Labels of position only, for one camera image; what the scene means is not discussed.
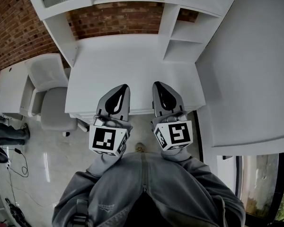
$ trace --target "gray jacket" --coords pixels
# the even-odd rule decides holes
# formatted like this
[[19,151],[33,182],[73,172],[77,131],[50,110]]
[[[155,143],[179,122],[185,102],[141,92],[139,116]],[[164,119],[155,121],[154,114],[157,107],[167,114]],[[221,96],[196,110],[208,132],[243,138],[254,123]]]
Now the gray jacket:
[[66,227],[74,214],[88,214],[89,227],[122,227],[143,191],[172,226],[226,227],[225,211],[244,226],[242,202],[185,149],[131,153],[122,159],[99,155],[68,184],[53,226]]

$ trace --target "gray seat cushion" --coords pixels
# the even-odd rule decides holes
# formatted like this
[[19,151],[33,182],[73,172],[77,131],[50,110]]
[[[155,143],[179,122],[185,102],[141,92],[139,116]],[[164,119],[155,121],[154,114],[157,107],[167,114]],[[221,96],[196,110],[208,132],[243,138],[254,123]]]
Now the gray seat cushion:
[[65,113],[67,87],[56,87],[45,94],[41,108],[41,127],[50,131],[75,131],[77,119]]

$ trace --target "chair backrest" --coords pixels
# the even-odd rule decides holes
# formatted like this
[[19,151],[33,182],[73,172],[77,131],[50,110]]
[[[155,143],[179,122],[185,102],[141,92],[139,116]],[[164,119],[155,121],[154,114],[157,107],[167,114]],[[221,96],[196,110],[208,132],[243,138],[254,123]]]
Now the chair backrest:
[[67,87],[60,54],[44,54],[25,62],[28,75],[38,92],[44,92],[55,87]]

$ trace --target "jacket sleeve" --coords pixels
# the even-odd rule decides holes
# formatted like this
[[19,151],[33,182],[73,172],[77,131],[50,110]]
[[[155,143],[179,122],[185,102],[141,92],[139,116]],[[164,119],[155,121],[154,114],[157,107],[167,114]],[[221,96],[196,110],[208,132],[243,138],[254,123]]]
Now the jacket sleeve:
[[220,196],[225,203],[225,217],[229,226],[244,226],[245,209],[238,197],[214,174],[208,165],[192,157],[186,149],[162,152],[166,160],[174,161],[187,170],[215,199]]
[[97,155],[86,172],[76,172],[54,209],[53,227],[67,226],[75,214],[87,216],[90,191],[103,173],[119,159],[119,157]]

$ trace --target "desk surface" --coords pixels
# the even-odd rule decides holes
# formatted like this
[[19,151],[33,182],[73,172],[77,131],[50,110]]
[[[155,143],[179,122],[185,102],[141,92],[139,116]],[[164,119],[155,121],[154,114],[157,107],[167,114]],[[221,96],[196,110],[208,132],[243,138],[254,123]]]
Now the desk surface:
[[0,113],[19,113],[28,79],[24,61],[0,71]]
[[180,93],[186,110],[203,106],[205,99],[195,64],[160,61],[157,38],[156,35],[111,35],[80,40],[65,112],[95,113],[104,94],[127,84],[131,90],[130,113],[153,113],[155,81],[164,82]]

